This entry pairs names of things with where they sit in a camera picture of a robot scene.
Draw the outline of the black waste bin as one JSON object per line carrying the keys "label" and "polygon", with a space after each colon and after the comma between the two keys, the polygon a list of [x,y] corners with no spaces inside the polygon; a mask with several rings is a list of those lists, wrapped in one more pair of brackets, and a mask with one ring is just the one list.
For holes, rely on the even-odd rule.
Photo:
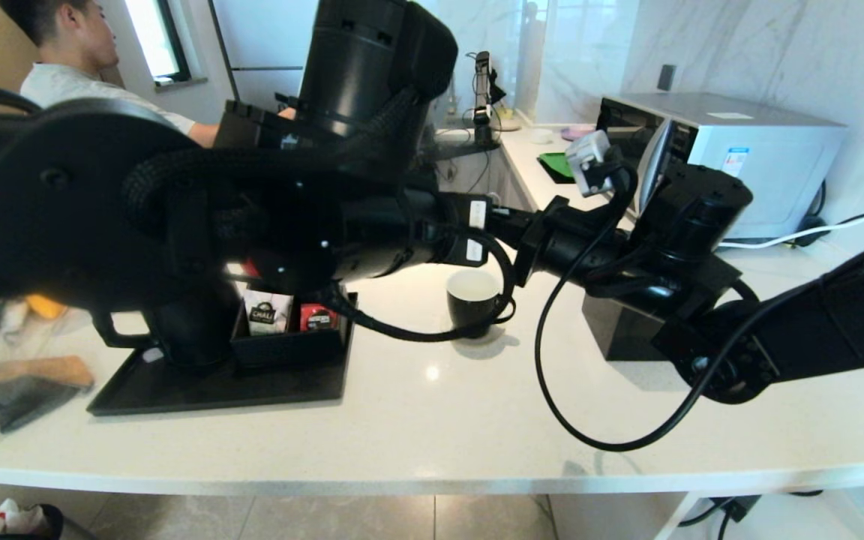
{"label": "black waste bin", "polygon": [[[49,524],[52,526],[52,533],[48,540],[61,540],[63,529],[65,528],[65,517],[61,510],[52,505],[39,505],[45,512]],[[20,537],[0,535],[0,540],[46,540],[45,538]]]}

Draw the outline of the silver microwave oven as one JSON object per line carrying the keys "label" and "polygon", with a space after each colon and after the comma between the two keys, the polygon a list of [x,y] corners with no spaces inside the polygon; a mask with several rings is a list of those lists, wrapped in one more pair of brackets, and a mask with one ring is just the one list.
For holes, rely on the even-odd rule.
{"label": "silver microwave oven", "polygon": [[740,244],[798,232],[848,132],[809,114],[703,92],[604,96],[596,127],[637,169],[631,219],[672,164],[720,170],[743,182],[753,202],[724,237]]}

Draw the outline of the man in grey t-shirt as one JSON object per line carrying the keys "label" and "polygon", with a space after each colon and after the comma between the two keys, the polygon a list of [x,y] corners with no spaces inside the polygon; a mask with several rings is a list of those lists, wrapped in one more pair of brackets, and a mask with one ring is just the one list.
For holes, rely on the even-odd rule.
{"label": "man in grey t-shirt", "polygon": [[0,0],[3,10],[37,48],[39,59],[22,82],[20,94],[39,107],[79,99],[113,99],[144,107],[166,119],[202,147],[216,143],[219,125],[168,112],[119,85],[103,71],[119,64],[116,36],[96,0]]}

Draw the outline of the black electric kettle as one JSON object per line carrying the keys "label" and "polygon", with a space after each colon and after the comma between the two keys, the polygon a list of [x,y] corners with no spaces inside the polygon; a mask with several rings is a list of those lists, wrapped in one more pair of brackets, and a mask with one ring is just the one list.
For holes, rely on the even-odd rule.
{"label": "black electric kettle", "polygon": [[213,280],[179,298],[141,310],[147,334],[119,334],[108,310],[89,314],[107,346],[134,351],[159,349],[171,365],[198,370],[230,358],[230,339],[240,307],[237,288],[229,281]]}

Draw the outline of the red coffee sachet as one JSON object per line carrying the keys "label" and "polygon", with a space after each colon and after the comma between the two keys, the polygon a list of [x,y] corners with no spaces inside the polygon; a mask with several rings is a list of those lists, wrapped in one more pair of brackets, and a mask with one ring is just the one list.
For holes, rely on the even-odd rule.
{"label": "red coffee sachet", "polygon": [[326,329],[338,329],[339,315],[322,304],[303,303],[299,307],[299,331],[305,332],[325,331]]}

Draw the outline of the round clear coaster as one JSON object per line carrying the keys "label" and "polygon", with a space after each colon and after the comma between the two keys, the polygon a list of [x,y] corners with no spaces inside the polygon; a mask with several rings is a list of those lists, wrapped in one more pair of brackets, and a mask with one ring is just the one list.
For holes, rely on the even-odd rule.
{"label": "round clear coaster", "polygon": [[504,325],[490,325],[481,336],[457,338],[450,340],[449,344],[456,347],[484,347],[498,341],[504,334],[506,334]]}

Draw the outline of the brown cork pad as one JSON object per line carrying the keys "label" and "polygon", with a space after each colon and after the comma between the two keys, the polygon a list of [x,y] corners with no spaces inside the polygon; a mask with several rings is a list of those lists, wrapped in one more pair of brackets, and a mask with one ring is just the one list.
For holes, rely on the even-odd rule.
{"label": "brown cork pad", "polygon": [[92,389],[94,385],[92,372],[78,355],[0,362],[0,382],[10,382],[20,377],[37,377],[82,391]]}

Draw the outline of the green tray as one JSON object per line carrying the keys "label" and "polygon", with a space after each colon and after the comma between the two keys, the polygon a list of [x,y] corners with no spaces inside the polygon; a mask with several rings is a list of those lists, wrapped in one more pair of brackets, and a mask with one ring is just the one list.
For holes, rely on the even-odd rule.
{"label": "green tray", "polygon": [[539,154],[537,161],[556,185],[576,184],[572,167],[569,165],[566,154],[563,151],[549,151],[548,153]]}

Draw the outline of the white base cabinet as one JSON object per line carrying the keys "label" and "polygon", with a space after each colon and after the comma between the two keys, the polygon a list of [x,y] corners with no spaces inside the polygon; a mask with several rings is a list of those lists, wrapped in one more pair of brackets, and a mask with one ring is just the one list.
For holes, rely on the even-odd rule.
{"label": "white base cabinet", "polygon": [[502,150],[442,160],[433,164],[433,172],[441,191],[485,195],[494,205],[518,211],[542,208]]}

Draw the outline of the black compartment sachet box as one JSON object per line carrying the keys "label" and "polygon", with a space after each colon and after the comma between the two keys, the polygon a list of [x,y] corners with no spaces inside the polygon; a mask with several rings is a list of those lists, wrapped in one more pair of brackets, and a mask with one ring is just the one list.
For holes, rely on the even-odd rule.
{"label": "black compartment sachet box", "polygon": [[325,304],[310,295],[293,296],[289,328],[285,334],[250,336],[243,293],[230,339],[231,349],[240,368],[258,370],[285,366],[310,367],[333,365],[345,359],[350,344],[350,322],[337,311],[333,310],[339,315],[338,328],[302,334],[299,331],[301,304]]}

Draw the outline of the black tissue box white top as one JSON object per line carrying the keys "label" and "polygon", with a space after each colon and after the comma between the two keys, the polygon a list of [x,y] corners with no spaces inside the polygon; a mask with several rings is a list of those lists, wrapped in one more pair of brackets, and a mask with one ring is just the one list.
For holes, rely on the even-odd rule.
{"label": "black tissue box white top", "polygon": [[709,307],[695,291],[667,286],[587,287],[585,293],[582,314],[607,362],[675,362],[657,336],[669,320],[686,320]]}

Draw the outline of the orange yellow item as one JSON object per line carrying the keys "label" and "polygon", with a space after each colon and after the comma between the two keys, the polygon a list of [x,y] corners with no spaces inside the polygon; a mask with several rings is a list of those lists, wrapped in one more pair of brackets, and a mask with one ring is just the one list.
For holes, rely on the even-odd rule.
{"label": "orange yellow item", "polygon": [[28,295],[26,303],[31,312],[45,320],[58,320],[68,312],[66,305],[41,295]]}

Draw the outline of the white tea bag packet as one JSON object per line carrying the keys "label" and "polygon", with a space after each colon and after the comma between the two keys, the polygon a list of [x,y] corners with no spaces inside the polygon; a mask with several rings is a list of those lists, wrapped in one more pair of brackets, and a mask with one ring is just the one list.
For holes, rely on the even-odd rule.
{"label": "white tea bag packet", "polygon": [[243,293],[250,336],[282,335],[288,331],[294,297],[257,289]]}

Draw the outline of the black serving tray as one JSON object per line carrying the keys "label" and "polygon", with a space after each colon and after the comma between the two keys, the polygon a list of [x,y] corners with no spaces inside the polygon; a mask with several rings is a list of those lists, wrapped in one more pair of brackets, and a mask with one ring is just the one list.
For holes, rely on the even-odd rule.
{"label": "black serving tray", "polygon": [[344,360],[310,367],[242,369],[231,349],[225,362],[196,370],[171,365],[165,358],[148,361],[144,351],[133,351],[87,411],[110,417],[336,401],[345,390],[355,331],[350,322]]}

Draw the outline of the black framed window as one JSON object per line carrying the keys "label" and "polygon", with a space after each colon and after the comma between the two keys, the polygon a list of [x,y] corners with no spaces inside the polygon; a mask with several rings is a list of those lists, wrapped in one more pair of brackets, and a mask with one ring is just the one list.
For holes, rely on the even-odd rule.
{"label": "black framed window", "polygon": [[154,85],[164,88],[191,81],[170,0],[124,0],[124,4]]}

